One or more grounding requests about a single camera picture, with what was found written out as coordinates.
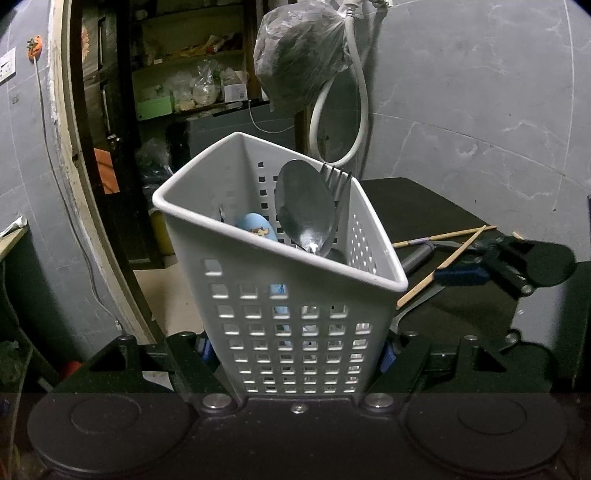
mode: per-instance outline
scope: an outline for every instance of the gray wall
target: gray wall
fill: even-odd
[[[363,177],[408,177],[505,232],[588,260],[589,15],[573,0],[369,10],[357,28],[373,123]],[[355,87],[341,77],[323,116],[332,158],[356,131]]]
[[[92,297],[82,253],[51,174],[55,169],[63,181],[46,81],[50,0],[14,3],[0,22],[0,56],[17,49],[17,73],[0,85],[0,230],[25,215],[30,232],[8,257],[6,283],[25,330],[41,351],[59,364],[87,358],[118,331],[114,320]],[[3,5],[0,10],[4,13],[9,8]],[[51,165],[43,143],[35,67],[26,55],[27,40],[37,34],[45,42],[39,68]],[[116,313],[102,277],[93,267],[100,296]]]

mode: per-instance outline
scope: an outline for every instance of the round black pad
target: round black pad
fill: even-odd
[[[106,478],[149,466],[184,437],[188,405],[175,393],[48,394],[28,421],[51,469]]]
[[[420,394],[405,424],[428,455],[479,476],[530,471],[558,452],[567,433],[547,394]]]

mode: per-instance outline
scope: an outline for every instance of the metal spoon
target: metal spoon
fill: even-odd
[[[335,201],[318,171],[303,160],[283,165],[275,185],[277,219],[285,234],[317,255],[335,222]]]

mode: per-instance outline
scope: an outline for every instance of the floor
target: floor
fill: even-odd
[[[189,330],[200,333],[203,322],[176,257],[164,259],[163,270],[136,270],[148,305],[165,335]]]

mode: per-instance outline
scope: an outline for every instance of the white cable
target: white cable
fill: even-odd
[[[363,75],[363,65],[361,63],[361,59],[359,58],[357,43],[355,41],[355,19],[353,17],[353,13],[354,9],[348,9],[347,17],[345,17],[345,32],[347,36],[347,44],[349,46],[349,54],[351,55],[353,70],[355,72],[355,77],[357,78],[357,85],[359,88],[359,98],[361,100],[361,120],[359,121],[359,131],[357,133],[357,137],[355,138],[355,142],[343,158],[335,162],[327,162],[322,158],[322,155],[320,155],[320,151],[318,149],[318,126],[320,125],[320,116],[322,114],[324,103],[334,79],[329,80],[322,87],[320,95],[318,95],[318,100],[316,100],[316,104],[314,105],[312,119],[310,120],[309,143],[312,155],[316,159],[324,161],[328,163],[328,165],[332,165],[334,167],[341,167],[342,165],[345,165],[349,160],[351,160],[351,158],[355,156],[361,147],[361,143],[363,143],[363,140],[365,139],[369,122],[368,90],[367,85],[365,84],[365,76]]]
[[[287,127],[285,130],[279,130],[278,132],[269,132],[269,130],[263,130],[261,127],[259,127],[256,124],[255,119],[252,117],[251,102],[252,102],[252,100],[248,100],[248,113],[251,116],[252,124],[261,132],[265,132],[266,134],[282,134],[283,132],[287,132],[288,130],[291,130],[292,128],[294,128],[295,125],[292,125],[291,127]]]
[[[60,194],[61,202],[64,204],[64,208],[66,209],[66,216],[68,218],[68,223],[70,225],[70,229],[72,229],[72,233],[74,234],[74,238],[76,239],[76,243],[78,244],[78,246],[80,247],[80,250],[82,251],[82,256],[84,257],[84,262],[86,263],[86,268],[88,270],[88,276],[89,276],[89,280],[90,280],[90,289],[92,291],[92,296],[95,298],[95,301],[97,302],[97,304],[100,305],[100,307],[105,312],[107,312],[111,317],[113,317],[115,319],[116,324],[118,326],[121,326],[119,319],[115,315],[113,315],[113,313],[105,306],[105,304],[99,298],[99,292],[96,289],[96,280],[95,280],[94,273],[92,271],[92,263],[90,262],[90,257],[86,253],[86,250],[84,249],[84,247],[82,247],[82,242],[80,241],[80,238],[78,237],[78,233],[76,232],[76,228],[74,227],[74,220],[72,219],[72,215],[70,214],[70,209],[68,207],[66,197],[64,196],[64,193],[61,191],[60,182],[57,180],[56,172],[53,168],[53,164],[51,163],[51,155],[49,153],[49,144],[48,144],[48,139],[47,139],[47,128],[45,125],[45,107],[43,105],[43,88],[41,87],[41,78],[39,77],[39,66],[37,65],[37,58],[33,57],[33,61],[35,63],[35,73],[37,75],[37,83],[39,85],[39,101],[41,102],[41,124],[43,126],[43,139],[45,142],[45,151],[47,153],[47,160],[49,162],[49,168],[50,168],[51,174],[53,175],[53,180],[56,182],[57,191]]]

